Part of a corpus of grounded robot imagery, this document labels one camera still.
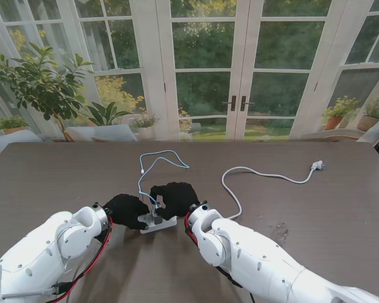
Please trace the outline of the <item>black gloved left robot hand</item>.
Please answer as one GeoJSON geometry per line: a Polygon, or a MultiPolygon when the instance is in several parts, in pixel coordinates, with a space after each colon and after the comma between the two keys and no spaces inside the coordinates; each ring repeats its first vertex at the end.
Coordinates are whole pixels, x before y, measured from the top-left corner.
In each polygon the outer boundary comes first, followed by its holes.
{"type": "Polygon", "coordinates": [[[138,217],[149,212],[148,206],[142,203],[137,196],[118,194],[107,202],[105,209],[112,221],[117,225],[124,225],[131,230],[147,230],[148,225],[140,222],[138,217]]]}

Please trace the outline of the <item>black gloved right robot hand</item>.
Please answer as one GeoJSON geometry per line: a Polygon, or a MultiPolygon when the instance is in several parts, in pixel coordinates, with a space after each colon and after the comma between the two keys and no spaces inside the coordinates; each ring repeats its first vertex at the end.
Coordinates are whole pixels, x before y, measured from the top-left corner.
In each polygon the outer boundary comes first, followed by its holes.
{"type": "Polygon", "coordinates": [[[153,186],[150,195],[153,199],[157,196],[162,197],[165,206],[157,208],[155,212],[164,220],[184,217],[191,206],[200,204],[192,185],[186,182],[170,182],[164,186],[153,186]]]}

